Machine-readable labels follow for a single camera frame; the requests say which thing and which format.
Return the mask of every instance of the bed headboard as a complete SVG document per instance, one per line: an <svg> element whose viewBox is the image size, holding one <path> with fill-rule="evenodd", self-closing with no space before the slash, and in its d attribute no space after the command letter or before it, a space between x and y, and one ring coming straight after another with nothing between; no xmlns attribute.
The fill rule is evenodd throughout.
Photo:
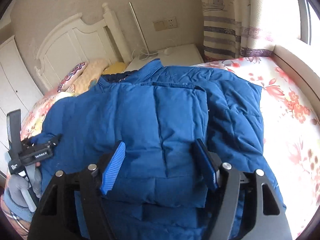
<svg viewBox="0 0 320 240"><path fill-rule="evenodd" d="M105 58L109 64L130 63L131 53L116 14L107 3L102 8L103 20L87 25L81 20L82 13L78 13L59 23L46 36L36 55L41 68L36 66L35 70L47 90L58 85L83 61Z"/></svg>

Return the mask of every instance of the silver screw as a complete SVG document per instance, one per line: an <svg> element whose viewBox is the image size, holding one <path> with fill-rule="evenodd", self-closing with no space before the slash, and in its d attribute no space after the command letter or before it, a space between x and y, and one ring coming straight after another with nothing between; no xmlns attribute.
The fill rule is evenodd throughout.
<svg viewBox="0 0 320 240"><path fill-rule="evenodd" d="M57 176L57 177L61 177L62 175L63 175L63 171L57 171L57 172L56 172L56 176Z"/></svg>
<svg viewBox="0 0 320 240"><path fill-rule="evenodd" d="M260 170L260 169L257 169L256 170L256 173L257 175L259 175L260 177L262 177L264 175L264 171L263 170Z"/></svg>
<svg viewBox="0 0 320 240"><path fill-rule="evenodd" d="M224 167L226 170L231 170L231 168L232 168L230 163L223 163L222 167Z"/></svg>
<svg viewBox="0 0 320 240"><path fill-rule="evenodd" d="M90 164L90 165L88 166L88 170L89 170L89 171L94 171L96 168L97 168L97 165L96 165L96 164Z"/></svg>

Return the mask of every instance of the nightstand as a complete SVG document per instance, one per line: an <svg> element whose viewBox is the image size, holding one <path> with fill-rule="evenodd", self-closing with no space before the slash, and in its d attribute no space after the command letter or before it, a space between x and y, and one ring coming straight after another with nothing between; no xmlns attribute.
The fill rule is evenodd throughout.
<svg viewBox="0 0 320 240"><path fill-rule="evenodd" d="M194 44L181 45L169 49L170 54L165 55L164 49L158 50L158 55L148 57L145 60L139 60L139 56L135 57L125 71L138 70L145 64L159 58L163 66L192 66L203 63L203 59Z"/></svg>

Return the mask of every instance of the yellow pillow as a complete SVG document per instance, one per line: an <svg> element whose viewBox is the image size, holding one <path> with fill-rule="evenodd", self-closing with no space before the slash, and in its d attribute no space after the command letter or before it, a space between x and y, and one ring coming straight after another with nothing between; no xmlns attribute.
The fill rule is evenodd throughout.
<svg viewBox="0 0 320 240"><path fill-rule="evenodd" d="M116 62L113 63L111 66L107 67L102 75L111 75L111 74L117 74L122 73L127 68L127 65L123 62Z"/></svg>
<svg viewBox="0 0 320 240"><path fill-rule="evenodd" d="M108 67L108 62L106 59L97 59L90 62L81 76L73 82L66 92L72 92L76 95L80 95L88 91L90 87L97 83L99 77L106 67Z"/></svg>

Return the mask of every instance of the striped curtain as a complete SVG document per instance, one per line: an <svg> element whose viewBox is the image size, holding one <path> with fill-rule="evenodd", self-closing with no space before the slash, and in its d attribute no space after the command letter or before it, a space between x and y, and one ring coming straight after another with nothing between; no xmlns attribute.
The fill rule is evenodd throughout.
<svg viewBox="0 0 320 240"><path fill-rule="evenodd" d="M207 61L268 57L276 39L300 38L297 0L202 0Z"/></svg>

